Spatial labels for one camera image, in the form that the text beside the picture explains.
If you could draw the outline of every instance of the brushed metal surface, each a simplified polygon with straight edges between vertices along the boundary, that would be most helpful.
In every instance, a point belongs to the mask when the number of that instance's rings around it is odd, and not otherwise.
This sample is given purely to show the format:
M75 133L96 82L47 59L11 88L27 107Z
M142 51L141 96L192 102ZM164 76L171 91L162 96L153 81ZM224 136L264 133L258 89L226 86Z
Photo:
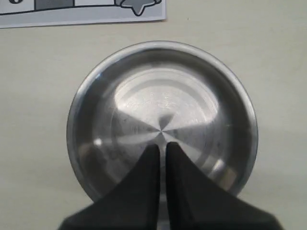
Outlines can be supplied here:
M160 220L167 219L163 176L167 142L176 141L223 189L237 194L257 154L251 101L221 61L195 47L154 41L101 62L71 105L67 145L75 174L91 199L109 192L148 143L161 151Z

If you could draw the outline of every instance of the star shape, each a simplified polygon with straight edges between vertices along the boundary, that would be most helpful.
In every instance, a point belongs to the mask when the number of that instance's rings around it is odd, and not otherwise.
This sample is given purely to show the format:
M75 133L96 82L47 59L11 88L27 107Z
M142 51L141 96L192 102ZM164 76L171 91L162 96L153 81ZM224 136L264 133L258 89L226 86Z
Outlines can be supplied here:
M156 3L157 1L155 0L123 0L121 7L131 8L136 16L141 16L145 10L145 7L153 6Z

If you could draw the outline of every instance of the cartoon drawing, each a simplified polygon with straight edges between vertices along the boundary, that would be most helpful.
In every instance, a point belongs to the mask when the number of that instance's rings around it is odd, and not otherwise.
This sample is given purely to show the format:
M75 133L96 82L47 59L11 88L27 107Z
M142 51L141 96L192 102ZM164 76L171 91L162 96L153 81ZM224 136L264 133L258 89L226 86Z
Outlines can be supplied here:
M0 15L74 7L121 7L131 9L135 16L141 16L145 8L161 2L162 0L1 0Z

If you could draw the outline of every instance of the metal bowl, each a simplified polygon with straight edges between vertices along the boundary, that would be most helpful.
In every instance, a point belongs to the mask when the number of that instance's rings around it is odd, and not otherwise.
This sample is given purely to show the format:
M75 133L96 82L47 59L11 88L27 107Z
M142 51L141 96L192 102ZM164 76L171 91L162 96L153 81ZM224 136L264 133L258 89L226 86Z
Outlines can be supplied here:
M258 128L234 73L203 50L153 41L114 53L86 77L68 117L67 146L86 193L98 200L144 148L176 141L199 169L237 194L252 171ZM162 170L161 202L165 202Z

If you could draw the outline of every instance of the black plastic claw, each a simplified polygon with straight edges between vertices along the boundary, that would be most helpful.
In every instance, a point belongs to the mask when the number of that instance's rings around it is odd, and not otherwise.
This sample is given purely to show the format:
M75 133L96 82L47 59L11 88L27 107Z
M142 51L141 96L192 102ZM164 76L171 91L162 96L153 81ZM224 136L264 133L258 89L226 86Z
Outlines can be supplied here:
M114 190L66 218L59 230L156 230L160 194L160 152L148 146Z
M173 230L282 230L274 216L215 185L177 143L166 147L166 196Z

